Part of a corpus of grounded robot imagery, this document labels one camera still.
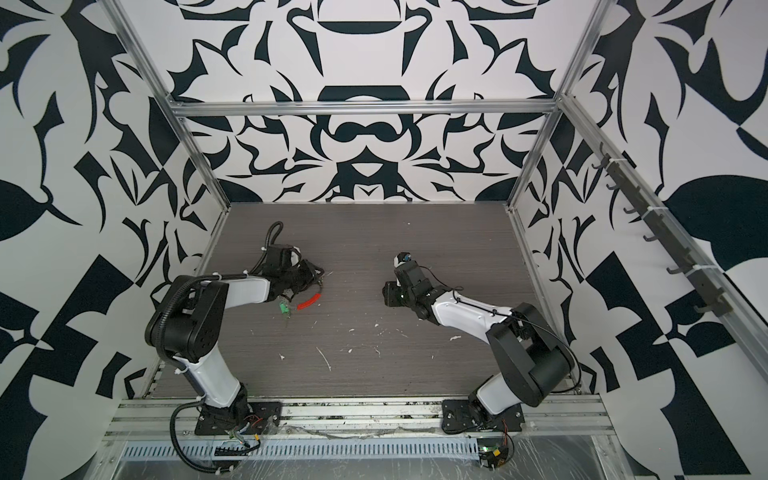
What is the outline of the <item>large metal keyring red handle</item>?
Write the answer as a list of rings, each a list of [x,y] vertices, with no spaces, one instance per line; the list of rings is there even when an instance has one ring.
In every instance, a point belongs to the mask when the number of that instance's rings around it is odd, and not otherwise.
[[[301,300],[298,303],[295,303],[294,300],[296,299],[297,295],[300,292],[301,293],[305,292],[310,287],[316,287],[317,291],[314,292],[306,300]],[[281,303],[288,304],[290,309],[291,309],[291,315],[292,315],[293,312],[302,311],[302,310],[305,310],[305,309],[309,308],[310,306],[314,305],[321,298],[322,293],[323,293],[323,288],[324,288],[323,276],[317,277],[316,279],[313,279],[307,285],[307,287],[304,288],[303,290],[301,290],[300,292],[299,291],[294,291],[294,290],[291,290],[291,289],[288,289],[288,290],[284,291],[280,295],[280,304]]]

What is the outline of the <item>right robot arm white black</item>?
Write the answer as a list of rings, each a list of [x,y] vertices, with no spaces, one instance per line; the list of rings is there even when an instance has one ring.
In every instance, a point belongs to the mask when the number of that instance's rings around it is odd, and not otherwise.
[[[487,344],[499,372],[468,397],[470,410],[488,419],[520,404],[536,407],[577,368],[567,342],[529,303],[495,306],[471,299],[437,278],[403,252],[394,260],[393,281],[382,289],[388,307],[411,310],[417,318],[462,331]]]

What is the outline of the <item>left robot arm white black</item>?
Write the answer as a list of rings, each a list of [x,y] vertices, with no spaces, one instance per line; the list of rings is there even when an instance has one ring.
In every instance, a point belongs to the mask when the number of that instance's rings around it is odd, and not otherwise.
[[[320,284],[324,275],[298,247],[277,242],[283,228],[281,221],[270,226],[261,256],[249,269],[177,277],[145,330],[146,344],[188,381],[196,393],[193,406],[220,429],[241,427],[250,415],[247,389],[219,347],[225,311],[292,300]]]

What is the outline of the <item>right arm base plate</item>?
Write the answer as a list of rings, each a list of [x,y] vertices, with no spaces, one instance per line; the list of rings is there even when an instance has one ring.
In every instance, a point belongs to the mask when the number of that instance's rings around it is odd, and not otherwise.
[[[448,399],[441,402],[441,430],[448,435],[471,432],[521,432],[525,417],[519,404],[490,414],[478,401]]]

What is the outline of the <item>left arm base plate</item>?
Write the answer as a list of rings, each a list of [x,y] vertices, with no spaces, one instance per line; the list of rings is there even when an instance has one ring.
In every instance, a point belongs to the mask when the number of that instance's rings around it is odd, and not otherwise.
[[[194,433],[197,436],[216,436],[236,430],[242,435],[264,434],[280,425],[282,407],[279,401],[240,403],[228,408],[204,405]]]

